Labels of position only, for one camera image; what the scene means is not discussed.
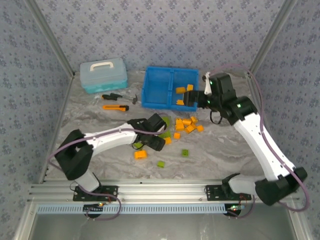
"marble surface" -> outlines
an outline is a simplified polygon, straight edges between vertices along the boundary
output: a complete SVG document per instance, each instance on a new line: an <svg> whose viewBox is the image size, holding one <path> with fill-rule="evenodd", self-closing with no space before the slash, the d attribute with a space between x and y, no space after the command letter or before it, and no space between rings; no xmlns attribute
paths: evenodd
<svg viewBox="0 0 320 240"><path fill-rule="evenodd" d="M209 110L197 112L179 112L155 110L141 107L141 89L145 73L128 72L128 88L112 91L128 96L138 95L138 102L128 102L129 111L107 111L105 104L117 104L101 99L99 94L87 94L81 87L76 74L65 109L63 122L58 134L56 148L66 136L75 129L83 133L99 132L117 127L130 119L149 118L153 113L164 113L175 121L176 118L196 116L204 126L204 132L181 133L181 139L172 139L172 144L165 145L161 151L149 147L148 157L135 160L135 150L130 145L123 145L102 152L91 159L89 169L99 179L223 179L233 173L250 176L263 174L263 170L243 137L224 119L220 125L210 122ZM249 87L244 78L232 77L237 96L250 97ZM201 81L199 88L204 88ZM189 157L182 157L182 149L189 150ZM165 167L157 167L158 161L164 161ZM46 180L65 179L63 173L49 167Z"/></svg>

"white toolbox handle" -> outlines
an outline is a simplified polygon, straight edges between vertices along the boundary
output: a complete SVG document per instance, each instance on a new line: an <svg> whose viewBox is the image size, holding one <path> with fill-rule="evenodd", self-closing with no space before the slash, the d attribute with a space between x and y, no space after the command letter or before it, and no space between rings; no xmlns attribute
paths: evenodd
<svg viewBox="0 0 320 240"><path fill-rule="evenodd" d="M111 61L98 62L98 63L95 63L95 64L91 65L90 72L92 72L95 67L104 66L104 65L110 65L110 68L114 67L114 64Z"/></svg>

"green block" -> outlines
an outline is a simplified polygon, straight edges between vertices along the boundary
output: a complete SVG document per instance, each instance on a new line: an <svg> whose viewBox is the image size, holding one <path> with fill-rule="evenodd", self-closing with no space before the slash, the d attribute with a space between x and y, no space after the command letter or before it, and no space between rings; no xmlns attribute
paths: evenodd
<svg viewBox="0 0 320 240"><path fill-rule="evenodd" d="M142 150L143 149L143 144L141 142L136 142L133 144L133 146L135 146L136 149Z"/></svg>
<svg viewBox="0 0 320 240"><path fill-rule="evenodd" d="M162 120L166 123L167 126L170 127L170 117L163 116L161 117ZM159 135L160 138L165 139L165 138L171 138L171 132L169 131L169 128L167 127L168 131L162 133Z"/></svg>
<svg viewBox="0 0 320 240"><path fill-rule="evenodd" d="M182 149L182 157L188 157L189 156L189 150L188 149Z"/></svg>
<svg viewBox="0 0 320 240"><path fill-rule="evenodd" d="M165 162L164 161L158 161L156 164L159 168L164 168L165 167Z"/></svg>

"orange utility knife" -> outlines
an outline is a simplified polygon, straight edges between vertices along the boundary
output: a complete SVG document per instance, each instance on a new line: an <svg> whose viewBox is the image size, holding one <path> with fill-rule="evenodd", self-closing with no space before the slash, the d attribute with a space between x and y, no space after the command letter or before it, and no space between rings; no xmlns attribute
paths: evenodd
<svg viewBox="0 0 320 240"><path fill-rule="evenodd" d="M102 109L104 109L104 110L119 110L119 111L126 112L129 110L129 106L128 105L103 105Z"/></svg>

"yellow block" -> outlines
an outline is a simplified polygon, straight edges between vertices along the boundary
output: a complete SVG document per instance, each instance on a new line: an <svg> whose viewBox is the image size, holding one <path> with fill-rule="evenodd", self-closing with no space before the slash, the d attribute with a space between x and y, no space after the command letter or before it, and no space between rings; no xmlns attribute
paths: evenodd
<svg viewBox="0 0 320 240"><path fill-rule="evenodd" d="M195 116L192 116L190 119L191 119L193 124L198 122L198 119Z"/></svg>
<svg viewBox="0 0 320 240"><path fill-rule="evenodd" d="M184 86L181 86L181 87L177 87L175 89L175 93L176 94L184 94L186 92L186 88Z"/></svg>
<svg viewBox="0 0 320 240"><path fill-rule="evenodd" d="M166 144L166 145L172 143L171 137L165 137L164 140L165 140L165 144Z"/></svg>
<svg viewBox="0 0 320 240"><path fill-rule="evenodd" d="M176 118L176 119L175 119L175 124L176 124L176 125L182 124L182 119L181 119L181 118Z"/></svg>
<svg viewBox="0 0 320 240"><path fill-rule="evenodd" d="M198 130L198 132L203 132L205 130L204 126L202 125L197 126L196 129Z"/></svg>
<svg viewBox="0 0 320 240"><path fill-rule="evenodd" d="M183 131L185 129L185 126L182 123L176 124L175 125L175 130L176 131Z"/></svg>
<svg viewBox="0 0 320 240"><path fill-rule="evenodd" d="M195 128L194 128L194 126L192 124L185 128L185 132L187 134L191 133L193 130L195 130Z"/></svg>
<svg viewBox="0 0 320 240"><path fill-rule="evenodd" d="M184 101L180 100L180 99L176 101L176 104L177 105L185 105Z"/></svg>
<svg viewBox="0 0 320 240"><path fill-rule="evenodd" d="M183 123L184 125L187 125L187 126L189 126L190 124L192 124L192 122L191 122L190 119L182 119L182 123Z"/></svg>
<svg viewBox="0 0 320 240"><path fill-rule="evenodd" d="M173 138L174 138L174 139L180 139L180 136L181 136L181 134L180 134L179 132L175 132L175 133L173 134Z"/></svg>
<svg viewBox="0 0 320 240"><path fill-rule="evenodd" d="M192 84L188 84L188 86L186 87L187 91L192 91L194 89L194 86Z"/></svg>
<svg viewBox="0 0 320 240"><path fill-rule="evenodd" d="M139 160L139 159L145 159L147 157L147 152L146 150L141 150L141 151L135 151L134 152L134 158L136 160Z"/></svg>

